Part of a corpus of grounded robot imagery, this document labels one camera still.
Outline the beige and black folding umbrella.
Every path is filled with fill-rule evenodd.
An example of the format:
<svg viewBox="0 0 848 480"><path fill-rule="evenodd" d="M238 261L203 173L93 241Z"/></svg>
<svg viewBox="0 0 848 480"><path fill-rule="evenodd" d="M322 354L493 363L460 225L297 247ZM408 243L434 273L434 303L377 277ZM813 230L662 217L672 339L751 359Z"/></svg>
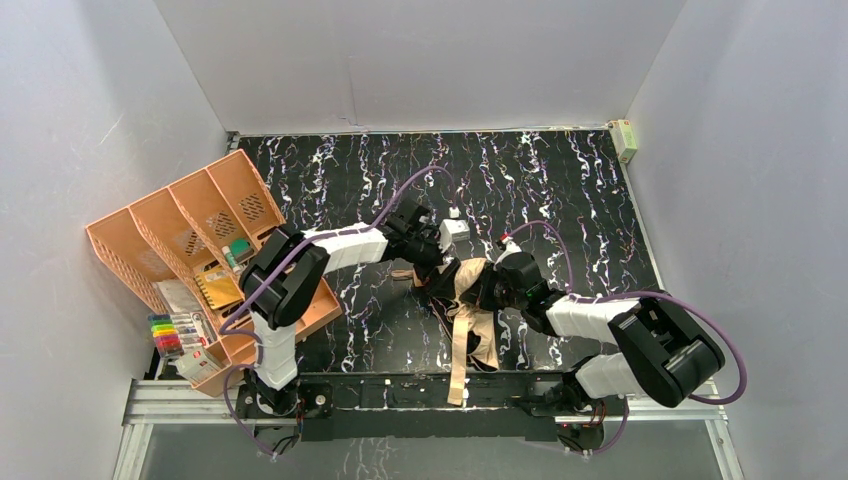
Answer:
<svg viewBox="0 0 848 480"><path fill-rule="evenodd" d="M453 291L447 296L429 295L428 301L442 330L451 341L447 403L461 406L465 401L468 371L495 372L499 369L500 362L495 334L495 312L483 309L474 300L468 302L461 298L463 294L471 291L473 284L482 278L484 269L492 263L483 257L456 259L454 262L458 269L447 278L447 283Z"/></svg>

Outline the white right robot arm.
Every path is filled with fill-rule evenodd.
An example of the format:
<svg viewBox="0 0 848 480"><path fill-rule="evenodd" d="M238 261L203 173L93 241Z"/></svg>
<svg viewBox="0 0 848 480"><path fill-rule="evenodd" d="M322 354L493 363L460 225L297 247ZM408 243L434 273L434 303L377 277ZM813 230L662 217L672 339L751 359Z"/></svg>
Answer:
<svg viewBox="0 0 848 480"><path fill-rule="evenodd" d="M577 362L563 390L577 407L611 396L647 396L673 408L721 370L721 347L689 311L665 293L591 299L555 289L535 258L510 253L482 270L462 300L484 310L514 309L552 337L582 337L617 347Z"/></svg>

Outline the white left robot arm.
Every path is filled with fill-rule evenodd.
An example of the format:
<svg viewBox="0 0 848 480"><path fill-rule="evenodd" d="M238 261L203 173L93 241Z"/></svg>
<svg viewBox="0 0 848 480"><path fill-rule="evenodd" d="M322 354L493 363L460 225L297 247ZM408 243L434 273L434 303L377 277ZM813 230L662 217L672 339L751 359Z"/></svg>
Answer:
<svg viewBox="0 0 848 480"><path fill-rule="evenodd" d="M440 271L455 239L468 235L458 218L435 224L426 207L405 199L374 225L298 231L277 227L239 279L256 337L256 359L245 375L253 396L286 414L296 403L297 323L311 307L323 277L347 267L396 259L419 278Z"/></svg>

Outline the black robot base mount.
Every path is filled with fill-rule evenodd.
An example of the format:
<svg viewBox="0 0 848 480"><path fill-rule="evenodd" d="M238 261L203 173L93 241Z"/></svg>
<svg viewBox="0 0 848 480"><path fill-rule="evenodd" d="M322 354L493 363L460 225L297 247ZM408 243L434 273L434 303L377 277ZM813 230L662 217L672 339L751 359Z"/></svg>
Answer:
<svg viewBox="0 0 848 480"><path fill-rule="evenodd" d="M304 373L280 391L254 373L233 396L238 418L257 426L291 422L302 440L365 437L519 437L599 447L607 406L578 393L560 372L471 373L460 405L448 403L447 373Z"/></svg>

